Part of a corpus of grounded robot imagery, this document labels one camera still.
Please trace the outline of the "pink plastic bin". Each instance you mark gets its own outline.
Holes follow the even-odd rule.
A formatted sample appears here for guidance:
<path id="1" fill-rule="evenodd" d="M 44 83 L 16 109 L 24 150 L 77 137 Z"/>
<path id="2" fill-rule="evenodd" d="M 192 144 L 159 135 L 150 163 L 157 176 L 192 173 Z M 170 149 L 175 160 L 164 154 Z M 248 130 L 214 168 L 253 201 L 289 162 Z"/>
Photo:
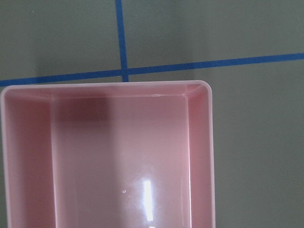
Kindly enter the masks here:
<path id="1" fill-rule="evenodd" d="M 11 85 L 0 106 L 8 227 L 215 227 L 206 82 Z"/>

